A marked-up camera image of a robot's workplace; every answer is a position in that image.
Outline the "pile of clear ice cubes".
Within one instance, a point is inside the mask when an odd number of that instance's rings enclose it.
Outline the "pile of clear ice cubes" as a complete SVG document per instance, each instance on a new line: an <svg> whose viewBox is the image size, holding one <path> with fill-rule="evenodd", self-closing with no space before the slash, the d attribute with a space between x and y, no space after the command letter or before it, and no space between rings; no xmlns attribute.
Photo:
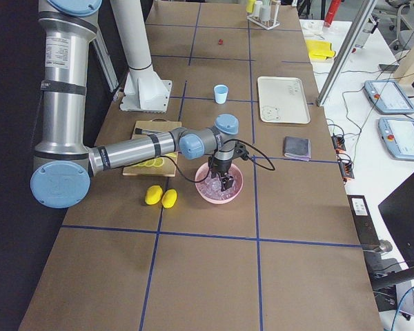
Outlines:
<svg viewBox="0 0 414 331"><path fill-rule="evenodd" d="M204 181L198 183L197 187L202 195L217 201L225 201L237 194L239 190L237 182L234 181L231 188L222 191L220 178L218 176L212 178L210 175Z"/></svg>

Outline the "light blue plastic cup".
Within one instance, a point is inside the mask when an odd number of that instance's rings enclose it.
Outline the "light blue plastic cup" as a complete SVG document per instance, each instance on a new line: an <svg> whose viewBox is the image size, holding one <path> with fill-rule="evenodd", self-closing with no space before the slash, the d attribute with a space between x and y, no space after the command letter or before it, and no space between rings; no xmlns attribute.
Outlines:
<svg viewBox="0 0 414 331"><path fill-rule="evenodd" d="M218 84L213 88L215 103L224 104L228 96L228 86L224 84Z"/></svg>

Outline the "white upturned cup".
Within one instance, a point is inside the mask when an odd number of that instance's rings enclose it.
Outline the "white upturned cup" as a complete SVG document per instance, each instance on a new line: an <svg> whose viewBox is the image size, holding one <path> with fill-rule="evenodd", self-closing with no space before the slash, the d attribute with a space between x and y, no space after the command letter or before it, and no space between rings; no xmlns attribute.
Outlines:
<svg viewBox="0 0 414 331"><path fill-rule="evenodd" d="M270 16L271 16L271 5L263 5L259 13L259 19L263 22L270 21Z"/></svg>

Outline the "yellow upturned cup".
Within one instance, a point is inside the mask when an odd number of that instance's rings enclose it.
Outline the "yellow upturned cup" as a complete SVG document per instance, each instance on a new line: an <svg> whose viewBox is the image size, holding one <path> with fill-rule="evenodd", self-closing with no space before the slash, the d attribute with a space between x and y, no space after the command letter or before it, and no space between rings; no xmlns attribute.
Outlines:
<svg viewBox="0 0 414 331"><path fill-rule="evenodd" d="M246 12L248 14L252 14L253 13L254 7L255 7L255 2L256 2L256 0L247 0Z"/></svg>

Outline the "grey upturned cup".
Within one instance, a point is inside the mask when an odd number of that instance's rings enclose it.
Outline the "grey upturned cup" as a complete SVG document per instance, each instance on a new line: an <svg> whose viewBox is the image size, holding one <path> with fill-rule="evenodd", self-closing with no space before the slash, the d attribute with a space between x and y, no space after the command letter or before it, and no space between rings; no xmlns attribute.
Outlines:
<svg viewBox="0 0 414 331"><path fill-rule="evenodd" d="M255 1L254 5L253 5L253 17L254 18L259 17L259 13L260 13L260 10L261 10L262 6L263 6L263 1L261 1L261 0L256 0Z"/></svg>

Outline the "lemon slice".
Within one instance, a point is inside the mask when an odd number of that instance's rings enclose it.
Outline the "lemon slice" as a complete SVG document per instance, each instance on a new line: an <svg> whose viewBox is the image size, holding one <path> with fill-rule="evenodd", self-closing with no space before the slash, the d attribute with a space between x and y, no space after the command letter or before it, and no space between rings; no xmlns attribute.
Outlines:
<svg viewBox="0 0 414 331"><path fill-rule="evenodd" d="M138 163L136 167L140 168L160 168L165 164L165 160L162 157L151 159L144 161L142 163Z"/></svg>
<svg viewBox="0 0 414 331"><path fill-rule="evenodd" d="M171 153L165 154L164 157L169 157L171 159L177 159L178 153L177 152L171 152Z"/></svg>

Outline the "lower whole lemon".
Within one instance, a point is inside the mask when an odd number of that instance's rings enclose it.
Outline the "lower whole lemon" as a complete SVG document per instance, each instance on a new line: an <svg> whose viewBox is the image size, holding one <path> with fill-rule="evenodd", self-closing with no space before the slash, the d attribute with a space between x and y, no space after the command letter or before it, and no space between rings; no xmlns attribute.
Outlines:
<svg viewBox="0 0 414 331"><path fill-rule="evenodd" d="M161 204L165 209L172 208L177 201L177 191L175 189L169 189L167 190L162 198L161 198Z"/></svg>

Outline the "whole lemon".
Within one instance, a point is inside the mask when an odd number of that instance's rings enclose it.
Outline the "whole lemon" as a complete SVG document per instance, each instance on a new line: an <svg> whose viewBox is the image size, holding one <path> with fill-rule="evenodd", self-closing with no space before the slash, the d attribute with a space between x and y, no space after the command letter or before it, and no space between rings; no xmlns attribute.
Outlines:
<svg viewBox="0 0 414 331"><path fill-rule="evenodd" d="M162 195L162 187L160 185L152 185L147 189L144 201L147 205L155 205L161 201Z"/></svg>
<svg viewBox="0 0 414 331"><path fill-rule="evenodd" d="M177 201L177 191L175 189L169 189L167 190L162 198L161 198L161 204L165 209L172 208Z"/></svg>

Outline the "upper whole lemon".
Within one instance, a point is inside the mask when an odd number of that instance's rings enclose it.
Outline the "upper whole lemon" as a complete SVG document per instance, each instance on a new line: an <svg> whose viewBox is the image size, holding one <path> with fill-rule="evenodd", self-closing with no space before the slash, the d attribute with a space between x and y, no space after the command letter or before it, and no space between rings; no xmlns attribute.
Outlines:
<svg viewBox="0 0 414 331"><path fill-rule="evenodd" d="M155 205L161 201L162 195L162 187L160 185L152 185L147 189L144 201L147 205Z"/></svg>

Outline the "folded grey cloth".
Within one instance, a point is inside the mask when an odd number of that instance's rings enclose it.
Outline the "folded grey cloth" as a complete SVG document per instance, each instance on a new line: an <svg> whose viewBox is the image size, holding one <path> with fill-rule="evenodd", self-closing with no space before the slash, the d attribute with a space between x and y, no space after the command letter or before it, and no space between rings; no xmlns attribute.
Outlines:
<svg viewBox="0 0 414 331"><path fill-rule="evenodd" d="M289 159L310 161L311 143L305 138L285 137L283 153L284 156Z"/></svg>

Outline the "cream bear serving tray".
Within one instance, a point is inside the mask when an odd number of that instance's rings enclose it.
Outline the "cream bear serving tray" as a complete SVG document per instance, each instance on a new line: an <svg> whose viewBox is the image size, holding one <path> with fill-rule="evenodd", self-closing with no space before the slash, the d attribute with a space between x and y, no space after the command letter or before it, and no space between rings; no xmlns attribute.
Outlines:
<svg viewBox="0 0 414 331"><path fill-rule="evenodd" d="M308 124L311 121L301 79L259 77L257 89L263 122Z"/></svg>

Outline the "black monitor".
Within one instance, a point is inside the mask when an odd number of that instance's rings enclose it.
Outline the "black monitor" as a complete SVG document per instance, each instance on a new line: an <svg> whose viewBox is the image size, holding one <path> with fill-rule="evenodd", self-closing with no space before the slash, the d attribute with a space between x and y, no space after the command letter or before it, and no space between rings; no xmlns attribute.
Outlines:
<svg viewBox="0 0 414 331"><path fill-rule="evenodd" d="M379 204L379 212L403 260L414 265L414 173Z"/></svg>

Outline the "upper teach pendant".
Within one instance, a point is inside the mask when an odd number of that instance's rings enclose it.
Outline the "upper teach pendant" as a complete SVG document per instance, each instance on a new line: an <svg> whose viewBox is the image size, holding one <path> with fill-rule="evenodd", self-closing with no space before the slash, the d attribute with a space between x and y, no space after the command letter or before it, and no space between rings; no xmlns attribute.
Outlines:
<svg viewBox="0 0 414 331"><path fill-rule="evenodd" d="M366 95L380 114L414 114L414 105L393 79L367 80Z"/></svg>

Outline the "teach pendant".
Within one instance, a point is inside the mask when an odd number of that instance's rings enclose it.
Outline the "teach pendant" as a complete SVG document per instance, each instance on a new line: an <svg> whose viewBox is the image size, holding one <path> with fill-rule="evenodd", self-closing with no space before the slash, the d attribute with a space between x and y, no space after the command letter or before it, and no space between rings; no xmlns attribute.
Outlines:
<svg viewBox="0 0 414 331"><path fill-rule="evenodd" d="M367 80L366 95L380 114L414 114L414 105L393 79Z"/></svg>
<svg viewBox="0 0 414 331"><path fill-rule="evenodd" d="M414 161L414 119L383 117L378 121L378 129L392 157Z"/></svg>

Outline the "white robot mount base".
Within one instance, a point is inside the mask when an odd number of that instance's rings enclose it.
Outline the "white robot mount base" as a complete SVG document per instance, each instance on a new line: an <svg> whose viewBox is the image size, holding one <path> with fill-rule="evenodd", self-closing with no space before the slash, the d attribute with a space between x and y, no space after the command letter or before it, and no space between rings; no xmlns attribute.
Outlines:
<svg viewBox="0 0 414 331"><path fill-rule="evenodd" d="M172 81L155 72L140 1L110 2L128 64L120 108L124 111L164 113Z"/></svg>

